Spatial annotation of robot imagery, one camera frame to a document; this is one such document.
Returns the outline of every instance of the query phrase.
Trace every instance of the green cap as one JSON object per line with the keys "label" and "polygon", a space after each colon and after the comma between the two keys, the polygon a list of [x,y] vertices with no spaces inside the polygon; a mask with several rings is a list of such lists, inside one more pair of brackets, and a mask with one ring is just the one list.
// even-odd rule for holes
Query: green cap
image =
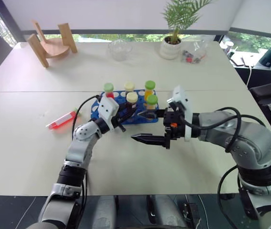
{"label": "green cap", "polygon": [[153,90],[155,88],[155,86],[156,86],[156,83],[152,80],[148,80],[145,83],[145,88],[148,90]]}
{"label": "green cap", "polygon": [[105,83],[104,84],[104,91],[105,92],[113,92],[113,84],[112,83]]}
{"label": "green cap", "polygon": [[155,94],[151,94],[147,97],[147,103],[149,105],[156,105],[158,102],[158,97]]}

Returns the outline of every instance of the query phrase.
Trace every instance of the orange component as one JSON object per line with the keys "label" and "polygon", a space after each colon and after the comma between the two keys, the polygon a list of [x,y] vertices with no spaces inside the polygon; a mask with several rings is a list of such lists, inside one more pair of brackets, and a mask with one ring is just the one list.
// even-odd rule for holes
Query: orange component
{"label": "orange component", "polygon": [[177,123],[171,123],[170,126],[173,127],[173,128],[177,128],[178,124]]}

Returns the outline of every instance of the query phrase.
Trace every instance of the black cable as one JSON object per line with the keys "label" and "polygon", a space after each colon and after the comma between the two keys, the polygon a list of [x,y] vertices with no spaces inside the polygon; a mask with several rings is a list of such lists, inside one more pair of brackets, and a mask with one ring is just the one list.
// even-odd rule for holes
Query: black cable
{"label": "black cable", "polygon": [[229,153],[233,147],[234,142],[236,141],[236,139],[238,138],[238,136],[240,134],[241,116],[240,116],[240,112],[238,111],[238,109],[236,109],[234,107],[223,107],[223,108],[219,109],[219,111],[223,111],[223,110],[232,110],[236,113],[236,116],[237,116],[237,125],[236,125],[235,132],[234,132],[232,139],[228,143],[226,150],[225,150],[226,153]]}
{"label": "black cable", "polygon": [[238,185],[239,188],[241,188],[239,175],[237,175],[237,185]]}
{"label": "black cable", "polygon": [[216,128],[224,123],[226,123],[227,121],[230,121],[234,118],[237,118],[236,115],[234,116],[231,116],[231,117],[228,117],[222,121],[220,121],[219,123],[215,123],[215,124],[212,124],[212,125],[207,125],[207,126],[199,126],[199,125],[194,125],[192,123],[189,123],[187,120],[184,119],[183,116],[180,116],[180,120],[182,121],[183,124],[187,125],[188,127],[191,127],[195,130],[210,130],[210,129],[213,129],[213,128]]}
{"label": "black cable", "polygon": [[84,178],[85,178],[86,185],[84,187],[84,184],[82,182],[82,206],[81,206],[81,210],[79,212],[80,217],[82,217],[82,215],[83,215],[84,209],[86,207],[87,199],[88,199],[88,175],[87,175],[87,171],[86,171],[86,173],[84,175]]}
{"label": "black cable", "polygon": [[79,113],[80,109],[82,108],[82,106],[83,106],[86,102],[88,102],[88,101],[91,100],[91,99],[97,98],[97,97],[99,97],[99,95],[91,96],[90,98],[86,99],[86,100],[79,106],[79,108],[77,109],[76,115],[75,115],[75,117],[74,117],[74,119],[73,119],[73,125],[72,125],[72,140],[73,140],[73,134],[74,134],[76,119],[77,119],[77,116],[78,116],[78,113]]}
{"label": "black cable", "polygon": [[84,184],[82,181],[82,206],[81,206],[81,210],[83,209],[83,205],[84,205]]}
{"label": "black cable", "polygon": [[[257,117],[254,117],[252,115],[248,115],[248,114],[241,114],[240,115],[242,118],[251,118],[251,119],[254,119],[255,121],[257,121],[258,123],[260,123],[261,125],[265,126],[265,124]],[[224,123],[226,123],[227,121],[230,121],[234,118],[237,118],[237,115],[234,115],[234,116],[231,116],[231,117],[228,117],[222,121],[220,121],[219,123],[215,123],[215,124],[212,124],[212,125],[207,125],[207,126],[199,126],[199,125],[194,125],[192,123],[189,123],[187,120],[184,119],[183,116],[180,116],[180,120],[182,121],[182,123],[184,125],[187,125],[188,127],[191,127],[195,130],[210,130],[210,129],[213,129],[213,128],[216,128]]]}
{"label": "black cable", "polygon": [[231,227],[233,227],[234,229],[238,229],[236,227],[236,225],[232,222],[232,220],[229,218],[229,216],[225,213],[224,209],[223,209],[223,206],[222,206],[222,203],[220,201],[220,190],[221,190],[221,186],[222,186],[222,183],[224,181],[224,179],[226,178],[226,176],[232,172],[234,169],[236,169],[237,166],[234,166],[232,167],[231,169],[229,169],[223,176],[222,178],[220,179],[220,182],[218,184],[218,189],[217,189],[217,203],[218,203],[218,206],[220,208],[220,211],[221,213],[224,215],[224,217],[227,219],[227,221],[229,222],[229,224],[231,225]]}
{"label": "black cable", "polygon": [[261,124],[261,125],[263,125],[263,126],[266,126],[266,125],[263,123],[263,121],[261,121],[259,118],[254,117],[254,116],[252,116],[252,115],[249,115],[249,114],[242,114],[241,117],[242,117],[242,118],[251,118],[251,119],[257,121],[259,124]]}

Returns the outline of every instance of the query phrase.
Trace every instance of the vial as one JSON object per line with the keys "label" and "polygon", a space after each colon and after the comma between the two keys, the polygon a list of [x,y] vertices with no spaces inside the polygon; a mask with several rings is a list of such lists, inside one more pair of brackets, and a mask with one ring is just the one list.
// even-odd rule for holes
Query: vial
{"label": "vial", "polygon": [[154,110],[158,103],[158,97],[155,94],[151,94],[147,97],[147,110]]}
{"label": "vial", "polygon": [[60,126],[66,124],[67,122],[73,120],[76,116],[76,112],[77,112],[77,109],[75,108],[75,110],[63,115],[62,117],[56,119],[54,122],[46,125],[47,128],[49,128],[50,130],[53,130],[53,129],[57,129],[59,128]]}
{"label": "vial", "polygon": [[104,84],[104,91],[105,91],[105,95],[108,98],[115,98],[115,96],[113,95],[113,84],[112,83],[105,83]]}
{"label": "vial", "polygon": [[126,100],[127,100],[127,110],[131,110],[133,108],[136,107],[136,102],[138,99],[138,95],[136,92],[129,92],[128,95],[126,96]]}
{"label": "vial", "polygon": [[124,88],[125,88],[125,95],[127,96],[127,94],[129,92],[133,92],[135,89],[135,84],[133,82],[126,82],[124,84]]}
{"label": "vial", "polygon": [[144,94],[144,100],[147,102],[147,98],[154,93],[154,88],[156,86],[156,83],[152,80],[148,80],[145,83],[145,94]]}

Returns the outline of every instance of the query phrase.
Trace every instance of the white pot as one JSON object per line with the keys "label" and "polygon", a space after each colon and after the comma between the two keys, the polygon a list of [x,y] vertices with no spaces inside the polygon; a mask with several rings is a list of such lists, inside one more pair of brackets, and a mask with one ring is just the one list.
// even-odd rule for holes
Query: white pot
{"label": "white pot", "polygon": [[165,41],[165,38],[161,42],[160,56],[167,60],[175,59],[179,56],[181,42],[179,44],[169,44]]}

